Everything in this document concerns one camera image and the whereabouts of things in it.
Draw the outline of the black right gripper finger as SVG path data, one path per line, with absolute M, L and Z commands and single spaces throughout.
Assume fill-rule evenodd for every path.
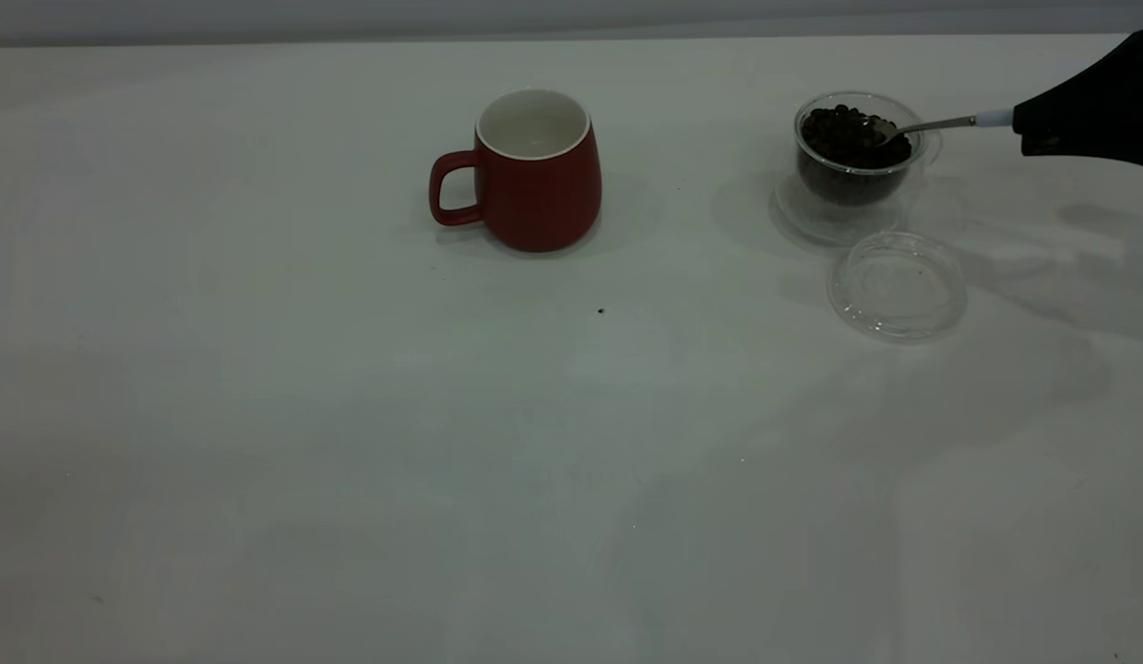
M 1143 135 L 1143 30 L 1055 88 L 1014 109 L 1020 135 Z
M 1023 157 L 1090 157 L 1143 167 L 1143 137 L 1022 136 Z

